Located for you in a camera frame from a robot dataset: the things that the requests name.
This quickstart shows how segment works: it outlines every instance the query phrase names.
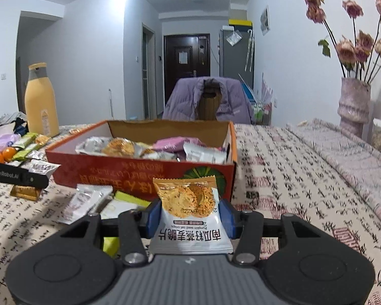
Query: bottle neck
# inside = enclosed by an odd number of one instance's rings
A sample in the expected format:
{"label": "bottle neck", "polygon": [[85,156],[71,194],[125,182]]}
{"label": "bottle neck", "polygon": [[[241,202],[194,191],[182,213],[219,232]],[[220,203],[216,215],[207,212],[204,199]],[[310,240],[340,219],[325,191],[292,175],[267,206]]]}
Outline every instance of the bottle neck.
{"label": "bottle neck", "polygon": [[28,80],[34,80],[39,78],[47,77],[47,68],[39,67],[37,69],[33,69],[29,71]]}

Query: red box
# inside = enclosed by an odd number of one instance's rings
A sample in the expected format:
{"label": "red box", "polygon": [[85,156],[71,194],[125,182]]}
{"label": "red box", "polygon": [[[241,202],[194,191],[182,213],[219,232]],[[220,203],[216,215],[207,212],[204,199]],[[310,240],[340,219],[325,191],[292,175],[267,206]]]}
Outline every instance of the red box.
{"label": "red box", "polygon": [[[152,161],[80,155],[75,147],[92,136],[122,137],[153,144],[174,136],[197,137],[209,147],[225,147],[225,165]],[[157,197],[153,178],[198,178],[216,176],[219,194],[229,201],[236,174],[237,148],[234,125],[230,121],[102,121],[59,141],[46,150],[50,163],[60,164],[54,179],[58,185],[75,188],[78,183],[112,185],[135,197],[151,201]]]}

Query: vase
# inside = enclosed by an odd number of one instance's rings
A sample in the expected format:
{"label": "vase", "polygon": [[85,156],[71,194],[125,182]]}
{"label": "vase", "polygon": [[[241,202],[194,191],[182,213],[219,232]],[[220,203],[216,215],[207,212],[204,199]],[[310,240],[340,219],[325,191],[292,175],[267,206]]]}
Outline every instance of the vase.
{"label": "vase", "polygon": [[371,89],[364,81],[342,78],[341,97],[337,113],[340,127],[362,137],[364,124],[369,122]]}

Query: gray refrigerator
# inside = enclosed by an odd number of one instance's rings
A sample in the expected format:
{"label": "gray refrigerator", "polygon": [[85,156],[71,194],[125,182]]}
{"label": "gray refrigerator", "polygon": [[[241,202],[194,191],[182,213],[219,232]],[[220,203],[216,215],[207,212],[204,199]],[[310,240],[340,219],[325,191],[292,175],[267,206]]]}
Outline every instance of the gray refrigerator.
{"label": "gray refrigerator", "polygon": [[254,56],[251,72],[250,60],[248,62],[247,71],[244,71],[250,34],[247,32],[241,32],[242,39],[232,46],[226,40],[226,38],[232,33],[233,31],[220,30],[220,76],[241,81],[239,77],[240,74],[245,83],[251,89],[254,89]]}

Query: jar lid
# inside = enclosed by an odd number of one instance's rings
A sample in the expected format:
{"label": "jar lid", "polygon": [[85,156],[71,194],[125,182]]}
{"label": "jar lid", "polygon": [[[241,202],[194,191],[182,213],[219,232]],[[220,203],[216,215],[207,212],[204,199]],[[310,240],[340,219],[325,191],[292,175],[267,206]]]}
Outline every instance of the jar lid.
{"label": "jar lid", "polygon": [[40,67],[47,67],[47,63],[44,63],[44,62],[41,62],[41,63],[35,63],[35,64],[32,64],[28,67],[29,70],[35,70],[35,69],[38,69]]}

